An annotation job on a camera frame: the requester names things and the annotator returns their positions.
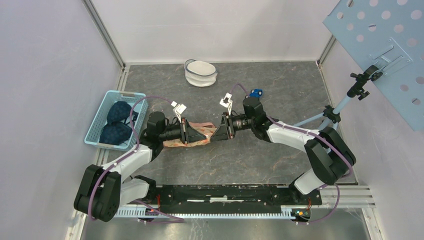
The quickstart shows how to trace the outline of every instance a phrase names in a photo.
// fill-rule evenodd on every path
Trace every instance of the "blue plastic basket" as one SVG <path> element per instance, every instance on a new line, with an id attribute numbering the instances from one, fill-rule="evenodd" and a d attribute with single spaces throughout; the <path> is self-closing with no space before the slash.
<path id="1" fill-rule="evenodd" d="M 100 134 L 102 134 L 103 127 L 107 123 L 108 112 L 114 103 L 118 101 L 125 101 L 131 107 L 140 100 L 145 97 L 143 93 L 137 92 L 128 92 L 128 91 L 107 91 L 106 95 L 103 98 L 103 101 L 100 104 L 100 107 L 95 114 L 94 120 L 91 123 L 91 126 L 85 136 L 84 142 L 86 144 L 93 145 L 97 148 L 102 149 L 112 149 L 112 150 L 120 150 L 120 151 L 128 151 L 130 150 L 134 144 L 136 144 L 136 138 L 138 136 L 134 136 L 134 133 L 131 134 L 128 141 L 125 141 L 121 145 L 111 145 L 99 143 Z M 141 101 L 137 106 L 135 106 L 134 111 L 139 113 L 137 120 L 135 121 L 134 128 L 138 134 L 140 134 L 140 130 L 143 125 L 143 120 L 145 119 L 146 112 L 148 108 L 148 103 L 146 100 Z"/>

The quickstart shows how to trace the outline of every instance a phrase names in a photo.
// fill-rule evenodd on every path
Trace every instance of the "wire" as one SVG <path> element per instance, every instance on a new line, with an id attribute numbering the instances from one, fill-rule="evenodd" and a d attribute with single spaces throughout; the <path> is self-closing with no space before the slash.
<path id="1" fill-rule="evenodd" d="M 311 209 L 311 207 L 312 207 L 311 198 L 308 197 L 307 198 L 307 208 L 306 208 L 305 212 L 307 212 L 309 209 Z"/>
<path id="2" fill-rule="evenodd" d="M 232 110 L 232 111 L 231 111 L 231 114 L 232 114 L 232 115 L 234 115 L 234 116 L 236 116 L 236 117 L 240 116 L 240 115 L 239 115 L 236 111 L 234 111 L 234 110 Z"/>
<path id="3" fill-rule="evenodd" d="M 157 209 L 160 211 L 161 210 L 161 195 L 158 194 L 156 199 L 157 199 Z"/>
<path id="4" fill-rule="evenodd" d="M 250 93 L 246 90 L 246 88 L 241 83 L 234 84 L 234 86 L 232 86 L 231 90 L 229 91 L 229 94 L 233 94 L 233 91 L 236 88 L 236 86 L 240 86 L 240 88 L 243 89 L 244 93 L 246 93 L 246 96 L 249 96 Z"/>
<path id="5" fill-rule="evenodd" d="M 302 219 L 304 219 L 304 220 L 306 220 L 306 221 L 309 221 L 309 219 L 310 219 L 310 218 L 306 218 L 306 217 L 304 217 L 302 215 L 299 215 L 299 217 L 302 218 Z"/>
<path id="6" fill-rule="evenodd" d="M 137 131 L 134 128 L 134 124 L 133 124 L 133 111 L 134 108 L 136 107 L 137 104 L 139 104 L 141 101 L 143 101 L 144 99 L 150 99 L 150 98 L 156 98 L 156 99 L 162 99 L 167 101 L 168 103 L 172 104 L 172 101 L 161 97 L 161 96 L 144 96 L 142 98 L 140 98 L 137 102 L 134 103 L 134 105 L 131 107 L 131 111 L 129 111 L 129 125 L 131 126 L 132 129 L 132 133 L 135 136 L 135 139 L 137 140 L 137 146 L 135 147 L 134 151 L 130 151 L 128 152 L 126 155 L 122 156 L 121 158 L 119 158 L 115 164 L 110 165 L 108 168 L 106 168 L 100 175 L 100 177 L 97 179 L 97 181 L 94 184 L 93 190 L 91 191 L 91 195 L 90 195 L 90 200 L 88 201 L 88 219 L 91 221 L 95 221 L 97 220 L 96 218 L 93 218 L 93 201 L 94 201 L 94 196 L 96 194 L 97 188 L 100 186 L 100 183 L 102 182 L 103 178 L 105 177 L 105 175 L 111 170 L 113 169 L 115 166 L 117 166 L 118 164 L 120 164 L 123 160 L 125 160 L 126 158 L 128 158 L 129 156 L 131 156 L 132 154 L 136 153 L 137 150 L 139 149 L 140 146 L 140 139 L 137 136 Z"/>
<path id="7" fill-rule="evenodd" d="M 272 118 L 272 117 L 270 117 L 270 116 L 267 116 L 267 118 L 273 123 L 273 124 L 275 124 L 275 125 L 277 125 L 277 126 L 279 126 L 279 127 L 281 127 L 281 128 L 283 128 L 283 129 L 288 129 L 288 130 L 292 130 L 292 131 L 296 131 L 296 132 L 299 132 L 299 133 L 303 133 L 303 134 L 306 134 L 306 135 L 312 135 L 312 136 L 314 136 L 315 138 L 317 138 L 318 140 L 320 140 L 321 142 L 323 142 L 325 145 L 327 145 L 333 152 L 335 152 L 335 154 L 337 154 L 337 156 L 339 156 L 340 158 L 341 158 L 341 160 L 343 160 L 343 162 L 346 164 L 346 166 L 349 168 L 349 173 L 348 174 L 346 174 L 346 175 L 344 175 L 344 176 L 342 176 L 342 178 L 347 178 L 347 177 L 349 177 L 350 175 L 352 175 L 352 173 L 354 172 L 354 170 L 353 170 L 353 168 L 352 168 L 352 166 L 351 166 L 351 164 L 349 163 L 349 161 L 345 158 L 345 156 L 343 156 L 343 154 L 341 154 L 340 152 L 339 152 L 339 150 L 337 150 L 333 145 L 331 145 L 327 140 L 325 140 L 324 138 L 322 138 L 320 135 L 318 135 L 318 134 L 316 134 L 316 133 L 314 133 L 314 132 L 311 132 L 311 131 L 306 131 L 306 130 L 303 130 L 303 129 L 299 129 L 299 128 L 296 128 L 296 127 L 292 127 L 292 126 L 289 126 L 289 125 L 282 125 L 282 124 L 280 124 L 280 123 L 278 123 L 278 122 L 276 122 L 276 121 L 274 121 L 274 119 Z M 322 217 L 322 218 L 320 218 L 320 219 L 317 219 L 317 220 L 313 220 L 313 221 L 309 221 L 309 222 L 299 222 L 299 221 L 295 221 L 295 223 L 296 224 L 300 224 L 300 225 L 309 225 L 309 224 L 313 224 L 313 223 L 318 223 L 318 222 L 321 222 L 322 220 L 325 220 L 325 219 L 327 219 L 327 218 L 329 218 L 331 215 L 333 215 L 333 213 L 336 211 L 336 208 L 337 208 L 337 205 L 339 205 L 339 200 L 340 200 L 340 189 L 339 189 L 339 186 L 337 185 L 337 184 L 334 184 L 334 186 L 335 186 L 335 188 L 337 189 L 337 200 L 335 201 L 335 204 L 334 204 L 334 207 L 333 207 L 333 209 L 326 215 L 326 216 L 324 216 L 324 217 Z M 320 186 L 319 188 L 325 188 L 325 187 L 327 187 L 327 185 L 326 184 L 324 184 L 324 185 L 322 185 L 322 186 Z"/>
<path id="8" fill-rule="evenodd" d="M 325 215 L 325 216 L 323 216 L 323 217 L 321 217 L 320 219 L 317 219 L 317 220 L 313 220 L 313 221 L 309 221 L 309 222 L 295 221 L 295 223 L 297 225 L 309 225 L 309 224 L 321 222 L 321 221 L 326 220 L 329 217 L 331 217 L 331 215 L 333 215 L 334 212 L 336 211 L 336 208 L 339 205 L 339 200 L 340 200 L 340 189 L 339 189 L 339 186 L 337 184 L 334 184 L 334 186 L 337 189 L 337 199 L 335 201 L 334 207 L 331 209 L 331 211 L 327 215 Z"/>
<path id="9" fill-rule="evenodd" d="M 157 224 L 180 224 L 180 223 L 184 223 L 184 221 L 185 221 L 184 218 L 177 217 L 177 216 L 172 216 L 172 215 L 169 215 L 167 213 L 161 212 L 161 211 L 159 211 L 159 210 L 151 207 L 149 204 L 145 203 L 142 200 L 136 199 L 133 202 L 136 202 L 138 204 L 142 204 L 146 208 L 149 208 L 149 209 L 153 210 L 153 212 L 155 212 L 157 214 L 163 215 L 163 216 L 168 217 L 170 219 L 175 219 L 175 221 L 145 221 L 146 224 L 151 224 L 151 225 L 157 225 Z"/>
<path id="10" fill-rule="evenodd" d="M 178 117 L 174 116 L 170 125 L 177 125 L 177 124 L 178 124 Z"/>

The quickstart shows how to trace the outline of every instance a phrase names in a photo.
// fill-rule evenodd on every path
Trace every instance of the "light blue pole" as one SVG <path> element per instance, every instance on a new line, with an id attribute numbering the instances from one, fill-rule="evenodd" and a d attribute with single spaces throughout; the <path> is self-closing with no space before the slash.
<path id="1" fill-rule="evenodd" d="M 309 122 L 312 122 L 312 121 L 314 121 L 314 120 L 317 120 L 317 119 L 321 118 L 321 117 L 323 116 L 323 114 L 324 114 L 324 113 L 320 113 L 320 114 L 318 114 L 318 115 L 316 115 L 316 116 L 310 117 L 310 118 L 308 118 L 308 119 L 306 119 L 306 120 L 303 120 L 303 121 L 301 121 L 301 122 L 299 122 L 299 123 L 296 123 L 296 124 L 295 124 L 295 125 L 293 125 L 293 126 L 294 126 L 294 127 L 300 127 L 300 126 L 302 126 L 302 125 L 304 125 L 304 124 L 307 124 L 307 123 L 309 123 Z"/>
<path id="2" fill-rule="evenodd" d="M 334 108 L 334 110 L 332 111 L 334 114 L 339 114 L 340 111 L 349 103 L 349 101 L 352 98 L 345 96 L 339 103 L 338 105 Z M 323 130 L 325 127 L 327 127 L 332 121 L 330 119 L 325 119 L 321 125 L 319 125 L 318 129 L 319 130 Z"/>

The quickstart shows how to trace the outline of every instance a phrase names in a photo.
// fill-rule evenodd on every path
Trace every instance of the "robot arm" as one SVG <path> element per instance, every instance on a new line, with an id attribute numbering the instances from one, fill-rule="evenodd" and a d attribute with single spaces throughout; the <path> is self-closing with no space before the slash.
<path id="1" fill-rule="evenodd" d="M 101 174 L 115 165 L 105 174 L 95 192 L 91 213 L 96 219 L 108 222 L 113 218 L 119 206 L 149 195 L 149 188 L 156 182 L 147 177 L 136 176 L 124 182 L 137 169 L 153 161 L 164 148 L 163 141 L 181 139 L 183 143 L 192 143 L 206 139 L 206 136 L 192 128 L 185 118 L 179 124 L 167 124 L 162 112 L 152 112 L 147 127 L 136 146 L 117 159 L 102 166 L 90 165 L 84 172 L 73 206 L 76 210 L 88 213 L 90 197 Z"/>
<path id="2" fill-rule="evenodd" d="M 237 131 L 250 129 L 260 140 L 284 144 L 305 152 L 312 169 L 303 173 L 289 185 L 289 188 L 293 190 L 294 200 L 303 198 L 320 186 L 334 185 L 348 171 L 349 167 L 343 160 L 314 136 L 291 130 L 290 128 L 294 128 L 293 126 L 278 120 L 276 122 L 283 126 L 289 126 L 289 129 L 271 122 L 267 118 L 259 98 L 245 98 L 243 108 L 244 114 L 241 115 L 230 116 L 228 112 L 223 113 L 221 124 L 211 137 L 211 141 L 232 139 L 236 136 Z M 355 164 L 355 156 L 333 128 L 326 127 L 321 131 L 296 128 L 320 135 L 333 145 L 351 166 Z"/>

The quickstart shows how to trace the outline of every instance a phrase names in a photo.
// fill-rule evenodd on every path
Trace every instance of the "white wall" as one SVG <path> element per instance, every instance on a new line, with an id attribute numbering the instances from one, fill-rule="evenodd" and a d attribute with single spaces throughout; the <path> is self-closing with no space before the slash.
<path id="1" fill-rule="evenodd" d="M 0 6 L 0 239 L 60 240 L 120 68 L 80 0 Z"/>
<path id="2" fill-rule="evenodd" d="M 92 0 L 127 63 L 316 60 L 339 0 Z"/>
<path id="3" fill-rule="evenodd" d="M 322 71 L 334 103 L 353 85 L 349 74 L 362 73 L 339 43 Z M 370 95 L 362 101 L 355 98 L 341 112 L 358 179 L 371 188 L 387 239 L 421 239 L 424 131 L 414 132 L 372 83 L 364 88 Z"/>

